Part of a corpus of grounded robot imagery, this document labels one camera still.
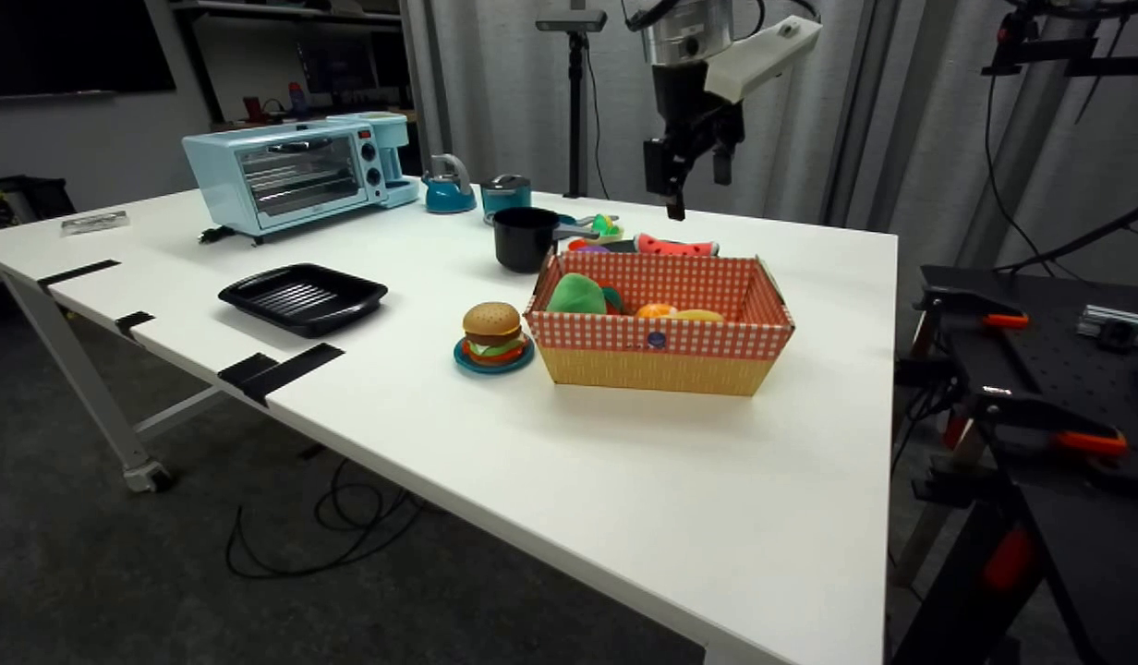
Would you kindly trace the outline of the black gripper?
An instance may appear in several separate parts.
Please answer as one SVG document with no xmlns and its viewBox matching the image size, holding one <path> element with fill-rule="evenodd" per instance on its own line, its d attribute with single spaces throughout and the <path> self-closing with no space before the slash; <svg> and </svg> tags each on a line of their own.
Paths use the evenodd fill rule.
<svg viewBox="0 0 1138 665">
<path fill-rule="evenodd" d="M 705 62 L 654 68 L 654 105 L 663 134 L 642 144 L 642 174 L 646 190 L 666 196 L 666 214 L 685 222 L 685 186 L 703 155 L 712 159 L 712 180 L 730 186 L 730 155 L 745 137 L 742 108 L 705 92 Z"/>
</svg>

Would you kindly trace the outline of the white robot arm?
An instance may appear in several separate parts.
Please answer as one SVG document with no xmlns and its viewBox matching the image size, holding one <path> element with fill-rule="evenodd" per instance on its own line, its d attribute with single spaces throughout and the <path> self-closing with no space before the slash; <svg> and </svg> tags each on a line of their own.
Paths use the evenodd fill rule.
<svg viewBox="0 0 1138 665">
<path fill-rule="evenodd" d="M 663 134 L 642 144 L 646 190 L 685 222 L 690 166 L 710 155 L 712 180 L 730 180 L 745 92 L 798 62 L 819 41 L 819 23 L 782 15 L 738 38 L 730 0 L 659 0 L 625 25 L 642 38 L 663 113 Z"/>
</svg>

